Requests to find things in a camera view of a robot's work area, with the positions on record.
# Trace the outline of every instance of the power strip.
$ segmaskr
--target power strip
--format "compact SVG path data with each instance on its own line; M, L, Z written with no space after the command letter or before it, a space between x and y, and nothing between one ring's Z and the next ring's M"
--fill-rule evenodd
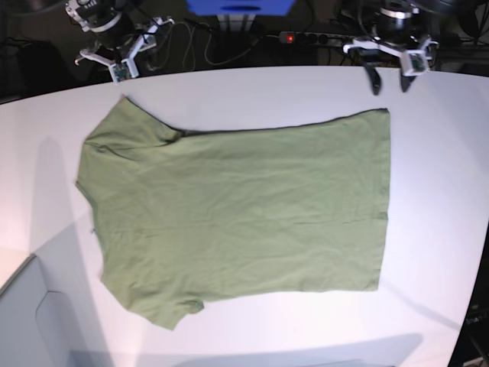
M301 46L341 47L351 37L343 34L281 31L278 39L282 44L300 44Z

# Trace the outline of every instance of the green t-shirt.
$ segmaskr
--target green t-shirt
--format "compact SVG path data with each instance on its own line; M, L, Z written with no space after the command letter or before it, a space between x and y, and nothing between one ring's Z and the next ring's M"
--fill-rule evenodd
M124 99L86 139L77 186L93 209L102 282L173 329L203 301L377 289L389 179L386 109L198 134Z

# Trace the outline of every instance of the t-shirt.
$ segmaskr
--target t-shirt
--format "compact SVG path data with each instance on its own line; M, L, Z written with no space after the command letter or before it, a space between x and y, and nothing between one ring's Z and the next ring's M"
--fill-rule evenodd
M204 301L377 289L389 182L386 109L200 134L123 99L85 140L76 184L103 284L172 330Z

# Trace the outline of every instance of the blue box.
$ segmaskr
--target blue box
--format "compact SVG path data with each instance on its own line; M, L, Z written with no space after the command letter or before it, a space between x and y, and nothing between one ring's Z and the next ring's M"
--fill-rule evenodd
M196 15L287 15L294 0L187 0Z

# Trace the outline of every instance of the white table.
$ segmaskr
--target white table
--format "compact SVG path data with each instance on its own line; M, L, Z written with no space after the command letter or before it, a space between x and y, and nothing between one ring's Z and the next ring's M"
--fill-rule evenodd
M0 106L2 246L36 252L107 367L447 365L489 218L489 79L419 78L406 95L354 67L185 73L73 89ZM210 303L175 332L125 311L99 282L88 203L74 186L83 139L128 96L177 128L223 130L391 112L387 244L373 293L278 293Z

